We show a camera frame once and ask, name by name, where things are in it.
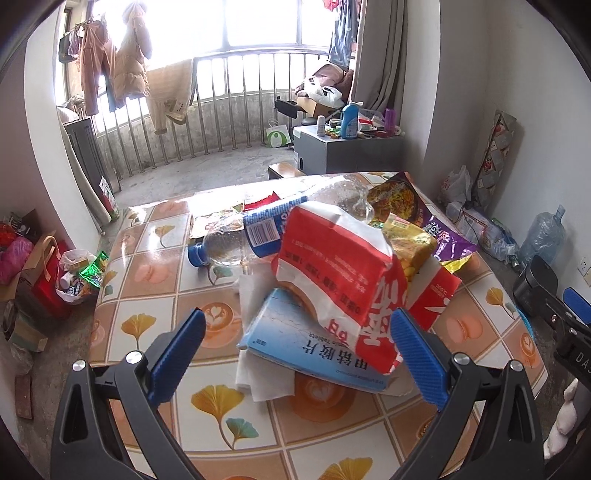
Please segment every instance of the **pink bag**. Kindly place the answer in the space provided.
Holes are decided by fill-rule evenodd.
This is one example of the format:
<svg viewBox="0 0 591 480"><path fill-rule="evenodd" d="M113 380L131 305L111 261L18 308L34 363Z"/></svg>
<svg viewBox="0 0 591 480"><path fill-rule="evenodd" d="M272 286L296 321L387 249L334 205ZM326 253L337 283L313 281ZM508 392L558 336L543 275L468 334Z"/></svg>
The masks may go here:
<svg viewBox="0 0 591 480"><path fill-rule="evenodd" d="M0 285L8 285L27 262L33 251L33 243L19 236L12 242L0 258Z"/></svg>

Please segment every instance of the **curtain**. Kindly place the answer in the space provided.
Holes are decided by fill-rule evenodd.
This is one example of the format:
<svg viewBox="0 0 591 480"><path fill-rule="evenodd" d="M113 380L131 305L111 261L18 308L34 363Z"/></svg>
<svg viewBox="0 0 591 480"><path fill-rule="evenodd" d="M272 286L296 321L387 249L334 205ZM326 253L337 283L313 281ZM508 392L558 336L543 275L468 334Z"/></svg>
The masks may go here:
<svg viewBox="0 0 591 480"><path fill-rule="evenodd" d="M351 98L394 108L400 121L407 54L407 0L363 0Z"/></svg>

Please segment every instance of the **green snack wrapper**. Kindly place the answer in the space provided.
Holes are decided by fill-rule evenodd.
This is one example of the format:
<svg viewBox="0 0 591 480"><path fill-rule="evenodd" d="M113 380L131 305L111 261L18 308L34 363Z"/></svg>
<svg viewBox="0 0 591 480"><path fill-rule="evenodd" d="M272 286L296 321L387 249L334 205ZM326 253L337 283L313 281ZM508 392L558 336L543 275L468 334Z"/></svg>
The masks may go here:
<svg viewBox="0 0 591 480"><path fill-rule="evenodd" d="M100 283L103 281L103 271L92 262L88 267L80 272L80 278L86 280L96 288L100 288Z"/></svg>
<svg viewBox="0 0 591 480"><path fill-rule="evenodd" d="M109 256L105 252L101 251L96 256L96 260L93 263L96 263L100 270L104 272L107 269L107 264L109 263Z"/></svg>
<svg viewBox="0 0 591 480"><path fill-rule="evenodd" d="M107 263L109 263L109 256L101 251L96 260L80 272L80 278L86 280L92 286L100 288Z"/></svg>

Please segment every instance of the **metal screw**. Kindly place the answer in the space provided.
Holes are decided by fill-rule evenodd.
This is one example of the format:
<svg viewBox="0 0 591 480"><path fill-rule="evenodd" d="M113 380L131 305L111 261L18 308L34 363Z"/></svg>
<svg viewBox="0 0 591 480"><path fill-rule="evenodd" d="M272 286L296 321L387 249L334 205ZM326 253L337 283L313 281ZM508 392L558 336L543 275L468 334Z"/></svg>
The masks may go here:
<svg viewBox="0 0 591 480"><path fill-rule="evenodd" d="M521 372L523 370L523 364L518 360L511 360L509 366L512 370L515 370L516 372Z"/></svg>
<svg viewBox="0 0 591 480"><path fill-rule="evenodd" d="M137 350L134 350L133 352L129 352L125 356L125 361L127 361L127 363L132 364L132 365L138 363L141 359L142 359L142 352L138 352Z"/></svg>
<svg viewBox="0 0 591 480"><path fill-rule="evenodd" d="M72 364L72 370L74 372L79 372L80 370L84 370L86 368L86 362L84 360L76 360Z"/></svg>
<svg viewBox="0 0 591 480"><path fill-rule="evenodd" d="M470 357L467 356L465 353L456 353L453 356L453 360L455 361L455 363L459 365L467 365L470 363Z"/></svg>

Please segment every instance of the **red paper bag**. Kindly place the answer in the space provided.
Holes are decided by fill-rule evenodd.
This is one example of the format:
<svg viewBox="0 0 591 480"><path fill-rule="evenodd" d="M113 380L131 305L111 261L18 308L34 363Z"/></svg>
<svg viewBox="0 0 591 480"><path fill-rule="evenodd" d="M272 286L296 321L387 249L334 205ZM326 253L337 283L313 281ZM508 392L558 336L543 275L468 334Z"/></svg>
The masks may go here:
<svg viewBox="0 0 591 480"><path fill-rule="evenodd" d="M47 310L47 312L56 319L66 319L72 312L72 306L63 301L56 293L56 285L60 278L59 261L61 258L60 251L68 250L65 242L56 243L56 239L48 236L44 243L53 243L55 250L51 258L47 261L44 275L39 276L39 279L31 289L35 298Z"/></svg>

